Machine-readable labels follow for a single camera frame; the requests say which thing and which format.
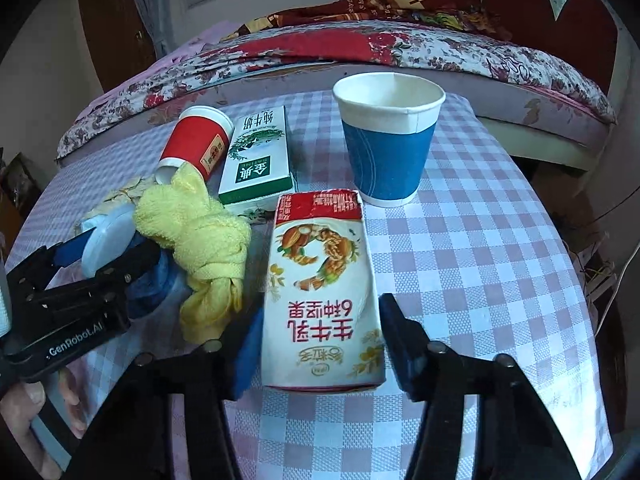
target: white cup rim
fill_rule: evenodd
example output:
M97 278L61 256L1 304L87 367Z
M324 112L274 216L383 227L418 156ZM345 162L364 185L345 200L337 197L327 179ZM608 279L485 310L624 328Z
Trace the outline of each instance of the white cup rim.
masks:
M156 166L155 178L158 184L170 184L175 172L187 160L178 156L166 156L161 158Z
M347 85L349 82L353 81L354 79L363 78L363 77L382 77L382 76L388 77L389 75L393 75L394 77L399 77L404 79L414 79L414 80L419 79L421 82L426 83L427 86L431 86L432 88L439 91L440 97L435 101L425 103L423 105L396 107L396 106L370 105L360 101L354 101L353 99L349 99L347 97L343 97L340 95L341 87ZM415 113L423 112L426 110L431 110L432 108L438 107L441 104L443 104L447 96L445 91L442 89L442 87L434 83L433 81L430 81L429 79L426 79L417 75L403 74L400 72L363 72L361 74L350 75L340 79L340 81L334 84L333 94L336 100L343 101L345 103L349 103L351 105L354 105L360 108L385 111L391 114L402 114L402 115L415 114Z

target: blue paper cup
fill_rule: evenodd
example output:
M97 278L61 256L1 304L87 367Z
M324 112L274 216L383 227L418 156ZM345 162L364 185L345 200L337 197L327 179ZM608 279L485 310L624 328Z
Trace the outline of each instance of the blue paper cup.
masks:
M355 185L379 207L415 197L445 93L427 79L371 72L334 85Z

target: red paper cup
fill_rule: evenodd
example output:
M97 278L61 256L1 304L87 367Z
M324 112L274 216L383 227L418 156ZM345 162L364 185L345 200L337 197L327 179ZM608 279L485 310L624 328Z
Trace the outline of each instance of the red paper cup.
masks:
M193 164L204 180L222 160L234 132L231 119L211 106L192 106L180 114L156 168L156 182L168 184L185 162Z

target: blue gripper pad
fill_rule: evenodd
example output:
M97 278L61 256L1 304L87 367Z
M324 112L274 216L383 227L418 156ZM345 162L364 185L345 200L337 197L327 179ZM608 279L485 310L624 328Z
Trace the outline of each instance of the blue gripper pad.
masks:
M251 385L251 379L255 374L260 361L262 349L262 324L264 321L264 309L260 307L253 320L250 322L246 337L240 345L234 361L234 373L231 377L232 400L238 400Z
M82 258L82 251L84 246L89 241L89 238L94 232L94 229L89 229L81 235L75 238L71 238L64 242L56 249L56 253L53 256L53 264L57 267L68 267L73 262Z

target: cable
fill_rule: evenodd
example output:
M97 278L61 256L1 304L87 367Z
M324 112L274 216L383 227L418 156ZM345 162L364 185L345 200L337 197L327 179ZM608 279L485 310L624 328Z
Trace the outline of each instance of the cable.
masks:
M594 280L596 276L605 276L605 277L610 276L611 272L606 272L606 271L611 271L611 270L612 269L609 264L605 264L601 266L598 270L591 269L591 268L585 269L585 271L593 273L593 275L590 277L590 280Z
M634 249L633 253L631 253L631 256L629 256L629 259L626 261L624 267L622 267L622 272L620 272L620 277L618 278L616 282L616 286L613 289L613 294L609 298L609 303L607 303L607 306L604 308L604 312L602 313L602 317L600 318L600 322L598 323L598 327L596 329L596 333L594 337L596 337L598 335L598 332L600 332L600 329L602 328L602 324L604 323L604 319L605 317L607 317L607 312L609 311L611 304L613 303L613 300L615 299L616 294L618 293L618 289L620 288L620 283L622 282L622 276L625 275L626 268L631 263L631 260L634 259L634 256L636 256L638 249L640 249L640 241L638 241L638 244L636 245L636 248Z
M584 225L580 225L578 227L571 227L572 230L578 230L578 229L584 229L585 227L589 227L592 224L595 224L598 220L603 219L606 215L608 215L609 213L615 211L616 209L618 209L621 205L623 205L623 203L625 203L627 200L629 200L633 195L636 194L636 192L638 192L638 190L640 190L640 185L638 185L638 187L636 187L631 193L629 193L629 195L626 196L626 198L620 202L619 204L613 206L611 209L609 209L606 213L601 214L600 216L598 216L595 220L592 220L591 222L584 224Z
M578 265L580 265L580 273L582 275L582 281L583 281L583 283L582 283L582 295L584 296L586 291L587 291L587 273L586 273L586 269L584 268L584 265L582 264L580 256L578 256L578 253L575 253L574 251L572 251L569 248L569 244L567 242L565 242L564 240L562 240L562 238L560 238L560 240L564 244L564 248L566 249L567 254L569 254L569 259L571 259L571 254L573 253L575 255L576 260L578 261Z

